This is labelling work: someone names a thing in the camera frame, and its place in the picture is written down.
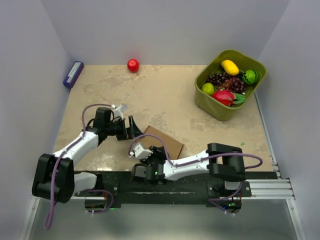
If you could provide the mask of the brown cardboard box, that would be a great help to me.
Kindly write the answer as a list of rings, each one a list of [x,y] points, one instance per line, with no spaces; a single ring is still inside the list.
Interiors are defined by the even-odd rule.
[[[162,131],[150,125],[146,128],[144,133],[146,135],[154,135],[160,138],[164,142],[168,155],[171,160],[177,160],[180,158],[185,146],[183,143],[179,142],[178,140],[172,138],[171,136],[163,133]],[[139,140],[139,142],[141,142],[146,148],[149,148],[150,146],[155,146],[155,147],[163,146],[163,144],[159,140],[151,136],[143,137]]]

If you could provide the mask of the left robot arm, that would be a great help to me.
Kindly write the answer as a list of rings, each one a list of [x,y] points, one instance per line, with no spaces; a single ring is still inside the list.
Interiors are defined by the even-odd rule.
[[[104,184],[97,180],[97,175],[75,173],[74,166],[107,137],[115,136],[117,140],[124,141],[142,135],[133,116],[129,116],[129,126],[126,127],[123,117],[126,108],[124,104],[97,108],[95,117],[83,125],[75,140],[55,153],[42,154],[36,166],[32,195],[63,204],[75,193],[84,190],[92,196],[99,196],[104,190]]]

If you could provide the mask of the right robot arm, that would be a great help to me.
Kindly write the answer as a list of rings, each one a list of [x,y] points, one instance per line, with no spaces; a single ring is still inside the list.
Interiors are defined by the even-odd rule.
[[[135,157],[145,165],[140,171],[148,182],[177,181],[184,177],[199,174],[209,174],[225,181],[223,192],[230,197],[240,190],[239,182],[247,179],[242,149],[220,143],[209,143],[207,149],[190,157],[168,160],[164,148],[147,149],[137,143],[130,151],[130,157]]]

